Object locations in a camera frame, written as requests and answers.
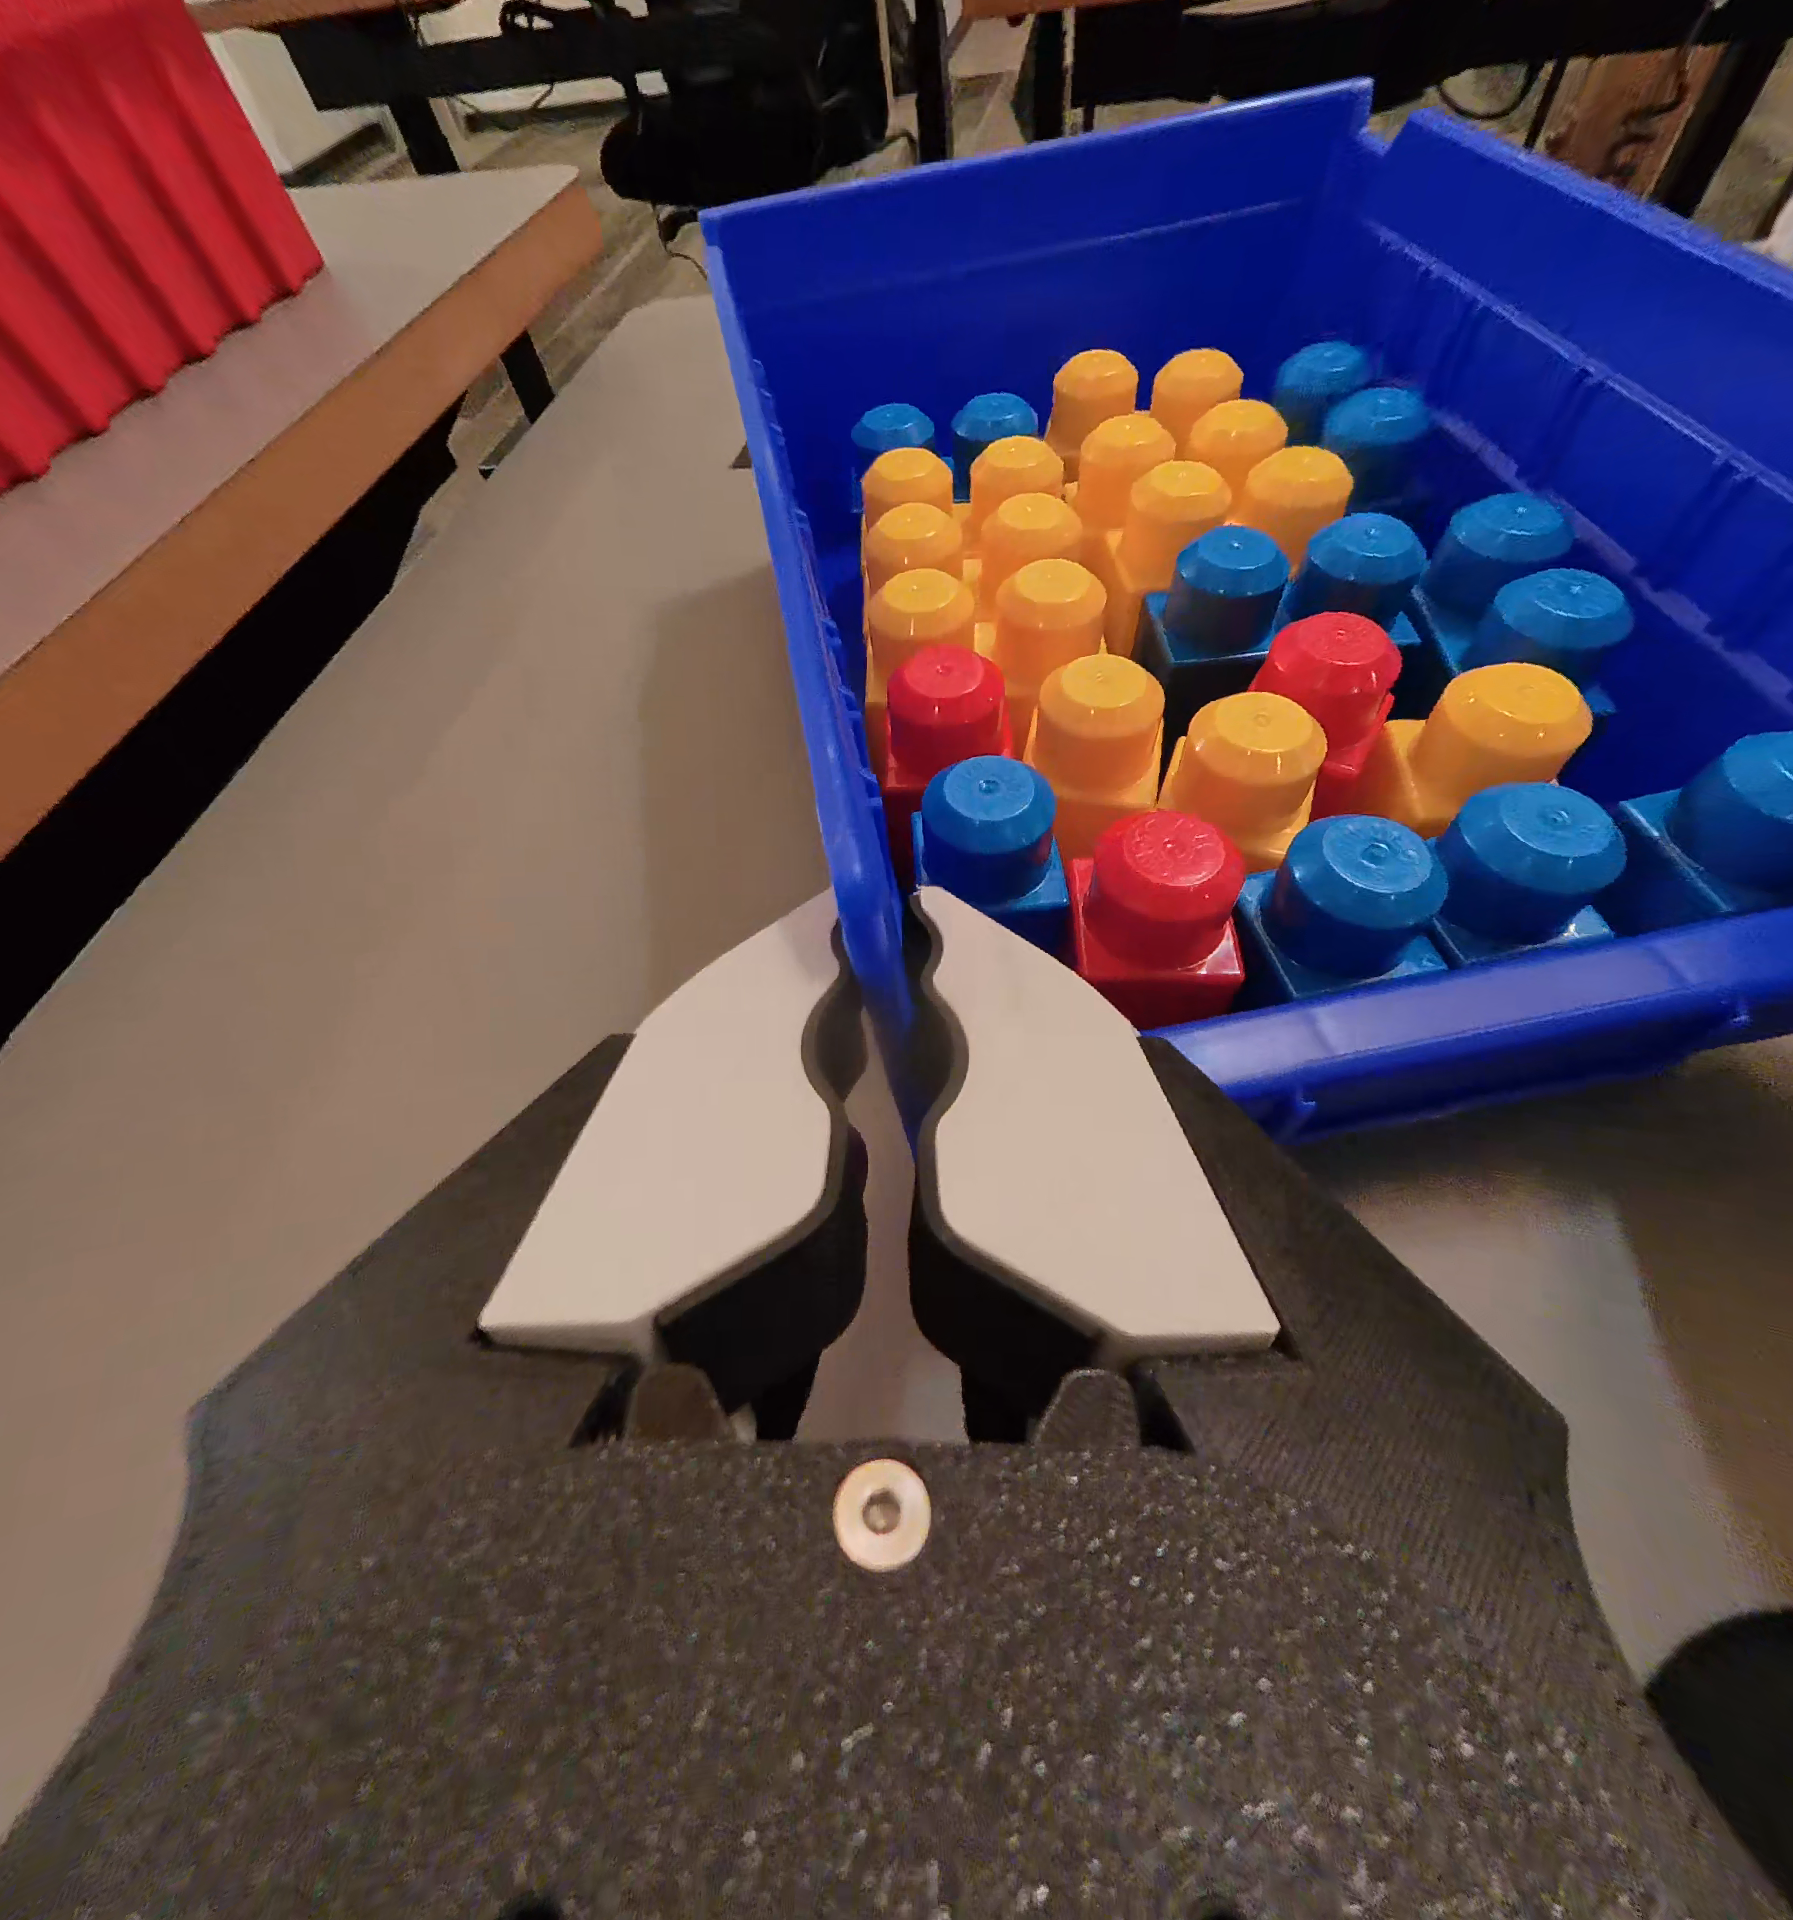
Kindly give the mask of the black office chair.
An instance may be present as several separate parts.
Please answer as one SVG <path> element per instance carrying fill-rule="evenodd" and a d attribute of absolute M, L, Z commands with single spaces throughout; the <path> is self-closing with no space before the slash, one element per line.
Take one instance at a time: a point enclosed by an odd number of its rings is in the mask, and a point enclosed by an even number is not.
<path fill-rule="evenodd" d="M 614 199 L 718 208 L 794 193 L 883 144 L 882 83 L 808 67 L 700 67 L 666 74 L 604 132 L 598 167 Z"/>

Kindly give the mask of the black-legged office desk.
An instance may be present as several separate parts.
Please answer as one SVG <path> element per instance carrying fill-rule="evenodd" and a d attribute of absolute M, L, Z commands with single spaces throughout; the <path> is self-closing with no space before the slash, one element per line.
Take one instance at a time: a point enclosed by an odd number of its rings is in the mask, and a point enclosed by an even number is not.
<path fill-rule="evenodd" d="M 1793 3 L 958 5 L 961 22 L 1095 13 L 1057 104 L 1241 101 L 1372 83 L 1376 111 L 1483 67 L 1666 59 L 1657 104 L 1621 114 L 1592 179 L 1692 215 L 1793 40 Z"/>
<path fill-rule="evenodd" d="M 417 172 L 458 171 L 448 149 L 445 99 L 505 90 L 614 83 L 624 99 L 647 76 L 732 67 L 712 36 L 741 29 L 739 5 L 546 5 L 546 22 L 433 44 L 420 17 L 448 5 L 392 3 L 212 3 L 187 5 L 208 36 L 276 36 L 318 109 L 388 109 Z"/>

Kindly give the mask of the black desk mat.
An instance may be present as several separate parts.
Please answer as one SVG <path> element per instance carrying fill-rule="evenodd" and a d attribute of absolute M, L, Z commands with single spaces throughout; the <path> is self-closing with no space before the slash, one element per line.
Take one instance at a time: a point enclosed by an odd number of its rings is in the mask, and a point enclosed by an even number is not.
<path fill-rule="evenodd" d="M 1793 1610 L 1702 1627 L 1649 1702 L 1710 1801 L 1793 1908 Z"/>

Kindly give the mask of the red ribbed panel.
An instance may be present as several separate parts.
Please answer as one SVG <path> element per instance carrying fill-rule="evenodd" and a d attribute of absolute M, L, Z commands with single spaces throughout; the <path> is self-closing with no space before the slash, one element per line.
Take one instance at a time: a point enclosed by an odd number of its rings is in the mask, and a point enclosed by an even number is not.
<path fill-rule="evenodd" d="M 177 3 L 0 3 L 0 492 L 325 259 Z"/>

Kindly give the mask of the blue plastic storage bin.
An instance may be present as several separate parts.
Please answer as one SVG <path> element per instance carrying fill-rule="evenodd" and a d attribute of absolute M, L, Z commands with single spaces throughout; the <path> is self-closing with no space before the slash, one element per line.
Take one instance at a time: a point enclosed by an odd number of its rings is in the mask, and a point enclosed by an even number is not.
<path fill-rule="evenodd" d="M 1569 768 L 1621 802 L 1793 728 L 1793 273 L 1437 114 L 1332 83 L 712 212 L 712 292 L 778 580 L 841 939 L 907 1133 L 946 1031 L 915 993 L 860 722 L 850 426 L 1048 402 L 1079 349 L 1372 349 L 1437 439 L 1437 520 L 1560 504 L 1639 613 Z"/>

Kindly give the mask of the pile of colourful building blocks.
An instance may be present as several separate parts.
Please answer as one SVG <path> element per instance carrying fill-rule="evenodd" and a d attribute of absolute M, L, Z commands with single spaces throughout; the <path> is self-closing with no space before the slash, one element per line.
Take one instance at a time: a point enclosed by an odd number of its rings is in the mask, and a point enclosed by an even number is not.
<path fill-rule="evenodd" d="M 1793 910 L 1793 726 L 1349 341 L 1116 349 L 848 426 L 883 872 L 1135 1026 Z"/>

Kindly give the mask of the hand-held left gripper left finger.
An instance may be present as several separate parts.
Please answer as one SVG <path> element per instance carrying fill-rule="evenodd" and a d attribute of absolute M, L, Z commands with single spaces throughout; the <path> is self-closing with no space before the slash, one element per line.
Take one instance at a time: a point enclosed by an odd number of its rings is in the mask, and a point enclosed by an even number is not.
<path fill-rule="evenodd" d="M 509 1351 L 698 1368 L 793 1438 L 867 1291 L 860 993 L 816 895 L 664 998 L 478 1315 Z"/>

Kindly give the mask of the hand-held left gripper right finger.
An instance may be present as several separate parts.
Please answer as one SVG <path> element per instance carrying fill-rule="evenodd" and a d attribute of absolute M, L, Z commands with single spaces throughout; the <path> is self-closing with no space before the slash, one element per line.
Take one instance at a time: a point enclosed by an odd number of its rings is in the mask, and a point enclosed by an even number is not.
<path fill-rule="evenodd" d="M 1271 1354 L 1283 1337 L 1139 1029 L 946 886 L 913 896 L 909 1302 L 970 1438 L 1027 1438 L 1078 1371 Z"/>

